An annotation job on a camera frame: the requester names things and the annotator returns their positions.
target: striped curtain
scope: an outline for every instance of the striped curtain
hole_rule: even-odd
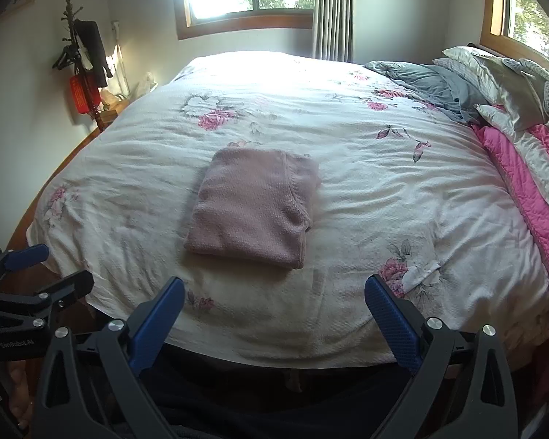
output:
[[[352,60],[352,0],[315,0],[313,57],[328,61]]]

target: blue gripper pad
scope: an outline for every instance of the blue gripper pad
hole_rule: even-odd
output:
[[[421,368],[419,337],[399,310],[395,301],[374,275],[368,277],[364,287],[364,299],[376,324],[381,329],[396,362],[408,368],[414,375]]]
[[[144,313],[146,316],[130,342],[128,364],[135,376],[153,366],[184,304],[183,281],[172,277],[153,300],[136,307],[132,315]]]
[[[15,271],[44,262],[49,258],[49,248],[45,244],[27,247],[21,251],[11,252],[4,259],[4,268]]]

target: gray blanket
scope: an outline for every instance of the gray blanket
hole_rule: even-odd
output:
[[[364,67],[413,90],[456,122],[479,123],[481,117],[474,106],[488,104],[476,87],[439,66],[372,61]]]

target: red bag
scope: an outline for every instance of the red bag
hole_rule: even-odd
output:
[[[102,102],[102,98],[100,96],[100,91],[95,84],[94,75],[91,72],[87,73],[87,81],[92,101],[94,102],[94,106],[97,107],[100,105],[100,102]],[[73,96],[73,101],[75,102],[77,112],[80,114],[89,113],[88,102],[85,100],[83,86],[81,85],[81,76],[79,74],[73,76],[69,80],[69,85],[71,86],[71,95]]]

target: dark pants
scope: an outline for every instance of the dark pants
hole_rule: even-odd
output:
[[[152,368],[142,373],[141,380],[169,424],[180,426],[176,432],[183,437],[195,437],[184,434],[183,428],[189,428],[229,439],[369,439],[410,375],[398,365],[357,370],[366,378],[331,397],[300,408],[266,413],[240,412],[208,399],[202,394],[203,385],[191,382],[183,364],[175,361],[168,348],[163,349]]]

